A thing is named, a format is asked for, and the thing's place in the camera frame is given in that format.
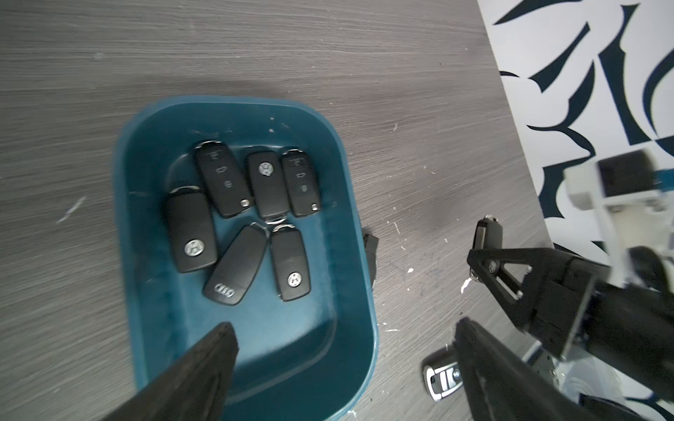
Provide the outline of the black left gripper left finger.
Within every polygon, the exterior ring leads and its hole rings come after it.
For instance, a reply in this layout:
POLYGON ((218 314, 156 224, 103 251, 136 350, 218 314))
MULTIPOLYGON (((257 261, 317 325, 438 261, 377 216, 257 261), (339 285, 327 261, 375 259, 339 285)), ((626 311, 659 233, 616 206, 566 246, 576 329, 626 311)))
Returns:
POLYGON ((239 346, 220 323, 107 420, 220 420, 239 346))

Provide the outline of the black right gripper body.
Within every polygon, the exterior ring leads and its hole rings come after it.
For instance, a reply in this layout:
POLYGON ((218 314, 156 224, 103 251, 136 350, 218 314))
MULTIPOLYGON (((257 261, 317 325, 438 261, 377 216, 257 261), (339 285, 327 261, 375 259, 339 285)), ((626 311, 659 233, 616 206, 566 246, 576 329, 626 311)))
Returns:
POLYGON ((673 398, 673 302, 662 293, 604 281, 609 269, 579 258, 535 264, 521 285, 518 327, 551 354, 580 347, 673 398))

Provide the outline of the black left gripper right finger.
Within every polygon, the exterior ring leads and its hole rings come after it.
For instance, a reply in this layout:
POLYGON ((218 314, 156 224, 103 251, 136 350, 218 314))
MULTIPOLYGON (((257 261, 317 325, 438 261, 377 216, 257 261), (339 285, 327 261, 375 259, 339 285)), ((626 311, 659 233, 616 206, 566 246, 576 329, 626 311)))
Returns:
POLYGON ((475 420, 593 420, 480 324, 456 324, 454 348, 475 420))

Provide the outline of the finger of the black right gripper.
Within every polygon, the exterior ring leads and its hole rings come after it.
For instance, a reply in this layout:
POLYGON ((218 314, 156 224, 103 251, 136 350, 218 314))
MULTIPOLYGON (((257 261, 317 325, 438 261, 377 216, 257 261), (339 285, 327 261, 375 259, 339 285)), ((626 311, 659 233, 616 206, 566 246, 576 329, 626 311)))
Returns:
POLYGON ((552 248, 472 249, 467 262, 515 327, 528 329, 544 288, 562 280, 573 259, 552 248))

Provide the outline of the silver black BMW key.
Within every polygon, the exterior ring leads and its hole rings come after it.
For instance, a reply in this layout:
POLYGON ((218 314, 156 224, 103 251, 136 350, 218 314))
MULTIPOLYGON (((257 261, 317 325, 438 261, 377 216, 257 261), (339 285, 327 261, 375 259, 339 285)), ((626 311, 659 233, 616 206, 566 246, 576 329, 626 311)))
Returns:
POLYGON ((458 357, 448 344, 423 361, 422 376, 429 396, 440 402, 463 387, 458 357))

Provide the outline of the black Audi car key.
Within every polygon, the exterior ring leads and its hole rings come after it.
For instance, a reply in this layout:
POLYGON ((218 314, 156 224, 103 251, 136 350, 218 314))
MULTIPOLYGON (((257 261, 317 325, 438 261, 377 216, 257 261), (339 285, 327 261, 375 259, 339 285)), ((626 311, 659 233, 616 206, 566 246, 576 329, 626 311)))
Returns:
POLYGON ((243 226, 216 264, 204 296, 221 305, 238 305, 256 278, 268 241, 268 232, 256 222, 243 226))

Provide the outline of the black VW car key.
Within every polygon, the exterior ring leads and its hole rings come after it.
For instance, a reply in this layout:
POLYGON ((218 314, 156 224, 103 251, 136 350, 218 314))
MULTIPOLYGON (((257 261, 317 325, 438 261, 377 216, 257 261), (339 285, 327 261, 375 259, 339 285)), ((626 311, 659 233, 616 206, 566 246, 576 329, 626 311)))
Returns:
POLYGON ((275 223, 290 211, 284 173, 273 151, 252 153, 247 157, 249 181, 261 219, 275 223))

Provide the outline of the teal plastic storage box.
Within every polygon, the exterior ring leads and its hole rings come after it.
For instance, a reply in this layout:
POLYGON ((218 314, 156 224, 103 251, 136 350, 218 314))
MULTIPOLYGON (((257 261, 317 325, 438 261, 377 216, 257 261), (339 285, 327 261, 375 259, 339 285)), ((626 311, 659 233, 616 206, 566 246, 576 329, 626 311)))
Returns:
POLYGON ((375 368, 347 156, 301 103, 178 96, 124 128, 113 185, 138 394, 119 417, 335 420, 375 368))

